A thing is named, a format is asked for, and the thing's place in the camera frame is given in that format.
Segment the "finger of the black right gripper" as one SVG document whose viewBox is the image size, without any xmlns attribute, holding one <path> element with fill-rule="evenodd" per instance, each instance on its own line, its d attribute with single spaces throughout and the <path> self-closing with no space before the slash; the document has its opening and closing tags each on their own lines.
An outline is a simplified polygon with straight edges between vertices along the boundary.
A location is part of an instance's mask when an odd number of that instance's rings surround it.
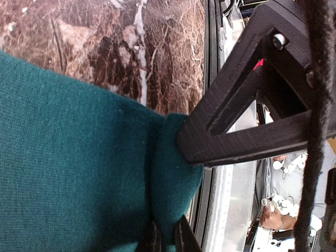
<svg viewBox="0 0 336 252">
<path fill-rule="evenodd" d="M 188 163 L 240 163 L 296 152 L 313 137 L 311 114 L 335 99 L 335 3 L 258 5 L 176 142 Z"/>
</svg>

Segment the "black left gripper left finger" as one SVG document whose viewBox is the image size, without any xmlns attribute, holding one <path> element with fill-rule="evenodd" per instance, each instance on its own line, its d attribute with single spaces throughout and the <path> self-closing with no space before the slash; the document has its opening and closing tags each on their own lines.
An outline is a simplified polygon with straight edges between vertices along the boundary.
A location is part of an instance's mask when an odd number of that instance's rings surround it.
<svg viewBox="0 0 336 252">
<path fill-rule="evenodd" d="M 138 243 L 138 252 L 162 252 L 162 233 L 155 221 L 149 222 L 141 240 Z"/>
</svg>

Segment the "dark green sock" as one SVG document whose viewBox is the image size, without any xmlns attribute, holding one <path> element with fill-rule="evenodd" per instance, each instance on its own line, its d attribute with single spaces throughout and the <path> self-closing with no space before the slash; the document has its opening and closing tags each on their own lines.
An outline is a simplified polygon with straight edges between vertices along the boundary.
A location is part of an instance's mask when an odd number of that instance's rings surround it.
<svg viewBox="0 0 336 252">
<path fill-rule="evenodd" d="M 167 116 L 1 53 L 1 251 L 135 251 L 155 222 L 161 251 L 203 168 Z"/>
</svg>

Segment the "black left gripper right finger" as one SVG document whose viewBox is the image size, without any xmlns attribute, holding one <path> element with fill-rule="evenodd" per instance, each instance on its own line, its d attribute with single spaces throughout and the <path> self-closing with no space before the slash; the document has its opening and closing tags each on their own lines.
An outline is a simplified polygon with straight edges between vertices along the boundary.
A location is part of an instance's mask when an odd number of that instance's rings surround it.
<svg viewBox="0 0 336 252">
<path fill-rule="evenodd" d="M 185 215 L 174 225 L 174 242 L 177 252 L 202 252 Z"/>
</svg>

